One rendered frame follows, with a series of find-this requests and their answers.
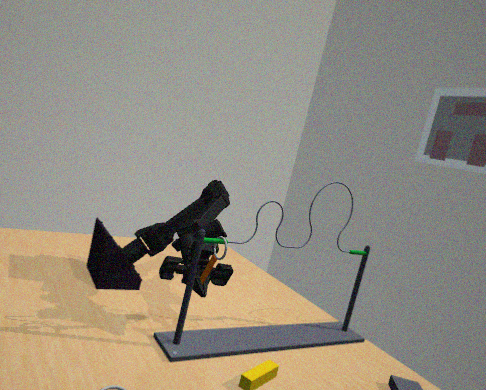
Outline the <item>yellow rectangular block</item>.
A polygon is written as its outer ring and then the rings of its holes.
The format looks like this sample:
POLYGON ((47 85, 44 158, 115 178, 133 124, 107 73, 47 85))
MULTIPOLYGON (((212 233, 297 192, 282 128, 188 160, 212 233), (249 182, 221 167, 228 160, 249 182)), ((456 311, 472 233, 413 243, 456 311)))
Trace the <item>yellow rectangular block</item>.
POLYGON ((243 373, 239 387, 243 390, 255 390, 277 376, 279 366, 270 359, 265 363, 243 373))

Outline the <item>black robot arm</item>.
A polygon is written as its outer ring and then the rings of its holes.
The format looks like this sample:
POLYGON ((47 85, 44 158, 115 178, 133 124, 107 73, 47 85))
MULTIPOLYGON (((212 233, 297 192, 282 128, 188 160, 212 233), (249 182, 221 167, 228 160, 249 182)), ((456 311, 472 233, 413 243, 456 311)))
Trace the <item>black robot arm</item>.
MULTIPOLYGON (((167 222, 139 229, 134 233, 137 237, 135 240, 123 248, 120 245, 119 247, 135 267, 133 263, 144 255, 148 253, 152 257, 164 251, 170 243, 177 252, 181 251, 181 253, 186 246, 191 245, 186 255, 187 262, 190 262, 200 229, 206 231, 205 238, 227 237, 219 220, 214 219, 229 205, 229 194, 222 181, 213 180, 203 189, 200 198, 167 222), (179 239, 173 241, 176 232, 179 239)), ((209 257, 214 254, 213 247, 214 243, 203 243, 200 259, 205 259, 209 263, 209 257)))

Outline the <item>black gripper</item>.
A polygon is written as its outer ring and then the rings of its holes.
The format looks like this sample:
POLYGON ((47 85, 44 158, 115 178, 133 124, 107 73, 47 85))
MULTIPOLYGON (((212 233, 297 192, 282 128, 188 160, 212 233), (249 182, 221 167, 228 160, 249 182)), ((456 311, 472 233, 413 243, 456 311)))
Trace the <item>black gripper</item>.
MULTIPOLYGON (((182 283, 187 284, 189 271, 192 263, 192 258, 190 262, 187 262, 186 255, 187 251, 190 250, 191 245, 186 246, 182 250, 182 258, 180 257, 173 257, 173 256, 166 256, 160 269, 159 275, 161 279, 171 280, 174 278, 174 272, 176 274, 183 274, 183 278, 181 280, 182 283), (188 249, 188 250, 187 250, 188 249), (184 265, 180 265, 184 264, 184 265)), ((230 279, 231 275, 233 274, 233 268, 231 265, 228 264, 221 264, 218 263, 216 267, 213 267, 207 276, 206 280, 204 281, 203 285, 201 282, 201 275, 207 266, 207 261, 205 259, 199 259, 198 268, 194 280, 193 289, 200 297, 206 297, 207 295, 207 288, 208 284, 211 280, 211 283, 218 286, 225 286, 230 279)))

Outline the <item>orange handle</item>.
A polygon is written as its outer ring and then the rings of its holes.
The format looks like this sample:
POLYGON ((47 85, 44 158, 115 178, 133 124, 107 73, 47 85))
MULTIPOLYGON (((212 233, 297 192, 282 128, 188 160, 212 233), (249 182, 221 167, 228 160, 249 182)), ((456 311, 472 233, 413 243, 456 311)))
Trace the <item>orange handle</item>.
POLYGON ((225 256, 226 256, 226 254, 227 254, 227 241, 226 241, 226 239, 225 239, 223 236, 219 236, 217 239, 223 239, 223 241, 224 241, 224 243, 225 243, 225 250, 224 250, 224 254, 223 254, 223 256, 222 256, 222 257, 220 257, 220 258, 217 256, 217 254, 216 254, 216 245, 217 245, 217 244, 215 244, 215 243, 214 243, 214 247, 213 247, 214 254, 213 254, 213 256, 211 257, 211 259, 210 259, 209 263, 207 264, 207 266, 206 266, 205 270, 203 271, 203 273, 202 273, 202 275, 201 275, 201 277, 200 277, 201 282, 202 282, 202 285, 203 285, 204 281, 206 280, 207 276, 209 275, 209 273, 210 273, 211 269, 213 268, 214 264, 216 263, 217 259, 218 259, 218 260, 222 260, 222 259, 224 259, 224 257, 225 257, 225 256))

